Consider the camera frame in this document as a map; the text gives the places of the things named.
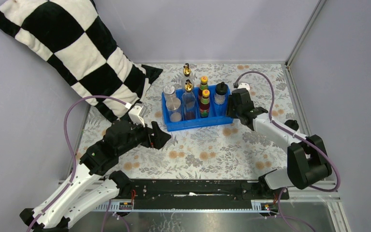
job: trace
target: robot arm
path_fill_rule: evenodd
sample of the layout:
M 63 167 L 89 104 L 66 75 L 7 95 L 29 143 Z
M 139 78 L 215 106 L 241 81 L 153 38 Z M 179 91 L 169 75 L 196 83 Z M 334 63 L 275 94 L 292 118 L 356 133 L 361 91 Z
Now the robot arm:
M 152 122 L 152 128 L 148 128 L 143 120 L 133 120 L 134 118 L 142 119 L 142 112 L 144 112 L 142 106 L 136 105 L 130 114 L 132 121 L 139 125 L 125 120 L 113 122 L 106 130 L 103 139 L 86 150 L 77 165 L 73 181 L 65 181 L 39 206 L 24 209 L 20 214 L 23 222 L 30 225 L 40 215 L 32 227 L 35 231 L 64 231 L 65 227 L 70 228 L 91 209 L 121 193 L 125 183 L 122 180 L 109 179 L 76 201 L 89 185 L 99 180 L 110 168 L 118 164 L 121 155 L 138 145 L 161 149 L 171 138 L 158 127 L 156 122 Z M 42 214 L 42 210 L 61 192 L 61 196 Z
M 287 168 L 274 170 L 259 178 L 267 190 L 295 186 L 304 189 L 332 174 L 332 168 L 316 150 L 300 139 L 299 135 L 326 154 L 322 139 L 296 132 L 298 124 L 289 120 L 285 124 L 268 118 L 268 111 L 262 107 L 254 107 L 249 92 L 245 88 L 234 90 L 228 99 L 227 116 L 238 118 L 242 124 L 253 131 L 265 135 L 287 154 Z

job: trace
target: black bottle cap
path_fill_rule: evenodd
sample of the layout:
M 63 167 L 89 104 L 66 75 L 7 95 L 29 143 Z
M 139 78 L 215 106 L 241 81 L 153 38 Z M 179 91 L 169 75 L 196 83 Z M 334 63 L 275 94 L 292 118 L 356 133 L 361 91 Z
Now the black bottle cap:
M 228 92 L 228 86 L 224 82 L 217 84 L 215 87 L 215 93 L 218 95 L 225 95 Z

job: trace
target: cable tie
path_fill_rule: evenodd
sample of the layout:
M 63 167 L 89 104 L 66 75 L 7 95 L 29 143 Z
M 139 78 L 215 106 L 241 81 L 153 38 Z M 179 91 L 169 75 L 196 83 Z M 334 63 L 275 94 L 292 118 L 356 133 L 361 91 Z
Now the cable tie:
M 127 109 L 131 109 L 132 106 L 133 106 L 133 105 L 130 104 L 130 103 L 128 103 L 128 102 L 126 102 L 126 104 L 124 105 L 124 107 L 126 107 Z
M 292 138 L 295 138 L 295 135 L 296 135 L 297 133 L 298 133 L 297 131 L 294 131 L 294 132 L 292 133 Z

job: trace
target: clear plastic bottle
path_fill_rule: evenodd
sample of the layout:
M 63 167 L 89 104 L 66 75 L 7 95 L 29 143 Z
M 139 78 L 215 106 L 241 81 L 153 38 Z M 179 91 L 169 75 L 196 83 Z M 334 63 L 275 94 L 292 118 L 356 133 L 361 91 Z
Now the clear plastic bottle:
M 183 114 L 184 120 L 196 119 L 196 96 L 193 93 L 193 85 L 190 82 L 186 82 L 185 93 L 182 95 L 182 105 L 183 105 Z
M 174 85 L 171 85 L 171 84 L 166 85 L 163 88 L 163 93 L 164 93 L 164 98 L 166 99 L 166 101 L 172 98 L 176 98 Z
M 167 111 L 169 112 L 170 122 L 179 122 L 181 116 L 181 101 L 178 98 L 170 98 L 166 101 Z

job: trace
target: red wire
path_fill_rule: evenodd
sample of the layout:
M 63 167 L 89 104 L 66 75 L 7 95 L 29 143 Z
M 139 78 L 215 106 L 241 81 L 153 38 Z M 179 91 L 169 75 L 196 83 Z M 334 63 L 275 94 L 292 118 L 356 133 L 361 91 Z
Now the red wire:
M 131 191 L 131 207 L 133 207 L 133 200 L 135 197 L 136 197 L 136 190 L 133 189 Z
M 276 203 L 276 201 L 278 200 L 276 194 L 274 193 L 274 204 Z

